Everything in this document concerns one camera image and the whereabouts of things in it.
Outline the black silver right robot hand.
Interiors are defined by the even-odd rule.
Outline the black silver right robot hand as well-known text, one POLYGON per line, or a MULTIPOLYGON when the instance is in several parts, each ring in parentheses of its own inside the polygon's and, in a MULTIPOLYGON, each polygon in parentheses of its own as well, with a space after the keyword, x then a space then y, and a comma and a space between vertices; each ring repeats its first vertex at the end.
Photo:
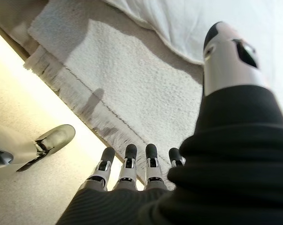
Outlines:
POLYGON ((144 191, 123 180, 104 191, 92 175, 60 225, 283 225, 283 114, 257 53, 227 23, 208 31, 194 134, 172 148, 168 191, 159 175, 144 191))

